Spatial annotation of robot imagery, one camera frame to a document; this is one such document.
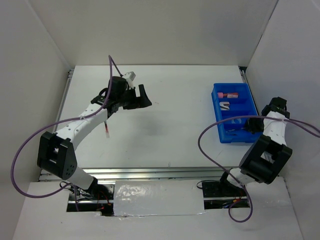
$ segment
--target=table surface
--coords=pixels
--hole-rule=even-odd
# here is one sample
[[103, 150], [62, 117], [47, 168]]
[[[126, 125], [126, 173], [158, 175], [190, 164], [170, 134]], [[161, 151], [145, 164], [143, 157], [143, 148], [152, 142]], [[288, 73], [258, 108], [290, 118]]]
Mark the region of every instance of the table surface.
[[[199, 151], [199, 134], [216, 121], [214, 83], [242, 83], [237, 66], [130, 65], [134, 85], [144, 84], [152, 106], [123, 110], [96, 127], [76, 150], [82, 168], [215, 167]], [[105, 88], [109, 66], [76, 66], [60, 119], [79, 116]], [[251, 144], [220, 143], [217, 128], [203, 136], [203, 149], [220, 164], [238, 166]]]
[[[32, 182], [28, 193], [42, 195], [59, 188], [58, 182]], [[253, 215], [235, 223], [227, 209], [200, 215], [105, 217], [97, 212], [66, 212], [69, 191], [47, 198], [25, 198], [14, 240], [302, 240], [286, 185], [277, 177], [270, 185], [247, 186]], [[248, 216], [248, 208], [232, 209], [236, 219]]]

